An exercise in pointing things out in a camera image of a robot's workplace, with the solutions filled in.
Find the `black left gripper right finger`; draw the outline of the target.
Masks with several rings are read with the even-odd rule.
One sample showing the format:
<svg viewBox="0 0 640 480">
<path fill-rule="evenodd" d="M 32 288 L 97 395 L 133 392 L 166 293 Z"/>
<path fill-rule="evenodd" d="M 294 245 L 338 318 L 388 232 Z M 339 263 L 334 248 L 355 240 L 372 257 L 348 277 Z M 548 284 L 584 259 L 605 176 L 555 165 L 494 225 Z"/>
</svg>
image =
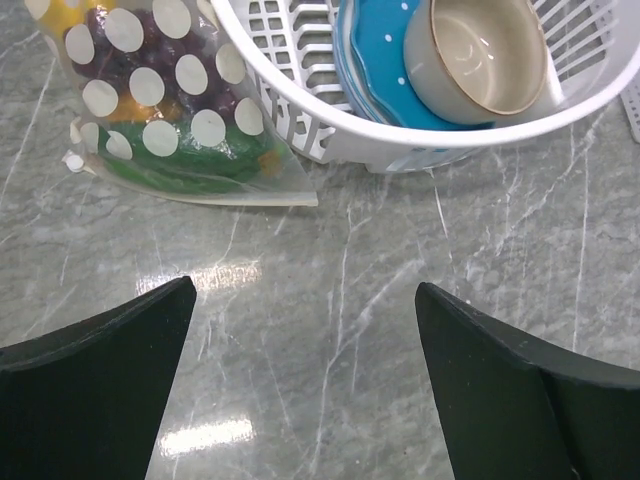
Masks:
<svg viewBox="0 0 640 480">
<path fill-rule="evenodd" d="M 432 283 L 421 345 L 457 479 L 636 479 L 639 373 L 495 319 Z"/>
</svg>

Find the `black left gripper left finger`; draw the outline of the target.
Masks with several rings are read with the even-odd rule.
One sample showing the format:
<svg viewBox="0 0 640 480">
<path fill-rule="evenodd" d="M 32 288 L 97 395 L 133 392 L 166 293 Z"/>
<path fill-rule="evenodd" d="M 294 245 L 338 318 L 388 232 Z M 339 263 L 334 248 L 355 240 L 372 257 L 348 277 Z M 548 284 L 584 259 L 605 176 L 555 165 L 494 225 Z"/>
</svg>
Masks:
<svg viewBox="0 0 640 480">
<path fill-rule="evenodd" d="M 2 348 L 2 478 L 144 478 L 196 298 L 176 278 Z"/>
</svg>

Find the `green fake pepper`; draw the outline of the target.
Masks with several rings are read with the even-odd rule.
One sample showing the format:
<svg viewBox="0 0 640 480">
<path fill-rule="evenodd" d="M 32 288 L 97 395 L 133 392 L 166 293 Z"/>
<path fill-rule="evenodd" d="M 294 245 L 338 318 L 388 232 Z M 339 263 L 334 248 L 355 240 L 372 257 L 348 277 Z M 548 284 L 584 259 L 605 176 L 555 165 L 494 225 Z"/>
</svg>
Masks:
<svg viewBox="0 0 640 480">
<path fill-rule="evenodd" d="M 128 141 L 132 158 L 122 159 L 109 152 L 110 132 L 100 128 L 98 151 L 106 169 L 133 184 L 161 192 L 205 196 L 238 191 L 284 155 L 283 143 L 271 134 L 249 136 L 235 126 L 227 129 L 220 144 L 204 147 L 194 139 L 184 121 L 178 124 L 176 152 L 158 157 L 143 143 L 143 124 L 124 122 L 113 127 Z"/>
</svg>

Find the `orange fake fruit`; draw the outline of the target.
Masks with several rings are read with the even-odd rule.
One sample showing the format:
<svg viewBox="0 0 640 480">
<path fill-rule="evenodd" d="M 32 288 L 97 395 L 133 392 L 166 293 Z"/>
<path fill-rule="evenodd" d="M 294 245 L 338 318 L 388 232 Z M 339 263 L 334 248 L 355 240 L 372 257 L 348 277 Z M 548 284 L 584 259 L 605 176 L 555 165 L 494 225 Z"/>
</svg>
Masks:
<svg viewBox="0 0 640 480">
<path fill-rule="evenodd" d="M 152 120 L 173 122 L 183 115 L 181 106 L 170 99 L 164 99 L 155 106 L 138 103 L 131 95 L 120 97 L 116 109 L 106 117 L 109 122 L 148 123 Z"/>
</svg>

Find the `polka dot zip top bag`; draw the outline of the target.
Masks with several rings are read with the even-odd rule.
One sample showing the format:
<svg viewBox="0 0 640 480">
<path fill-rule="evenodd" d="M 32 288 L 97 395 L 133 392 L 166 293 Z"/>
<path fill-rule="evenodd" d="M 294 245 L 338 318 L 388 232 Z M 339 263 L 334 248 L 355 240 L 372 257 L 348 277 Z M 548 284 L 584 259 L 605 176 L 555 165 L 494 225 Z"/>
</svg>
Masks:
<svg viewBox="0 0 640 480">
<path fill-rule="evenodd" d="M 316 206 L 208 1 L 30 1 L 27 9 L 82 100 L 65 156 L 170 200 Z"/>
</svg>

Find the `purple fake grapes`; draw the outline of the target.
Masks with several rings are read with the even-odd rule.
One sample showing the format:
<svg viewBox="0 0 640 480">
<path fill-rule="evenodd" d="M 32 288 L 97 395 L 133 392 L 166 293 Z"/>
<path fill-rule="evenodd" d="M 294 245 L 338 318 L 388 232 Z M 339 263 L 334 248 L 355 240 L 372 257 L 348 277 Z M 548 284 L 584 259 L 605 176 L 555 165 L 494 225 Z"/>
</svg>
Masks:
<svg viewBox="0 0 640 480">
<path fill-rule="evenodd" d="M 169 34 L 166 20 L 180 29 L 176 35 Z M 86 63 L 72 60 L 71 65 L 85 85 L 106 83 L 118 102 L 126 94 L 145 106 L 170 99 L 181 106 L 182 116 L 210 109 L 233 119 L 238 100 L 231 84 L 221 78 L 215 57 L 205 51 L 204 37 L 187 29 L 175 14 L 163 18 L 153 9 L 92 8 L 84 25 L 90 38 L 76 44 L 91 46 L 93 56 Z"/>
</svg>

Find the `yellow fake lemon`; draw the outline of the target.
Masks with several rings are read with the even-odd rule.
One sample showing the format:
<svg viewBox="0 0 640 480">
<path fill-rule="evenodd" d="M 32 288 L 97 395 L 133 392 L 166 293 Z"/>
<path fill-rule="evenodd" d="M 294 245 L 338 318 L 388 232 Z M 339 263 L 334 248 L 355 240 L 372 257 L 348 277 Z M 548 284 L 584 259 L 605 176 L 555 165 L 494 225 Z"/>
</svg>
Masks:
<svg viewBox="0 0 640 480">
<path fill-rule="evenodd" d="M 37 19 L 52 35 L 62 38 L 66 32 L 77 24 L 83 23 L 85 14 L 92 8 L 109 12 L 117 6 L 117 1 L 42 1 L 43 14 Z"/>
</svg>

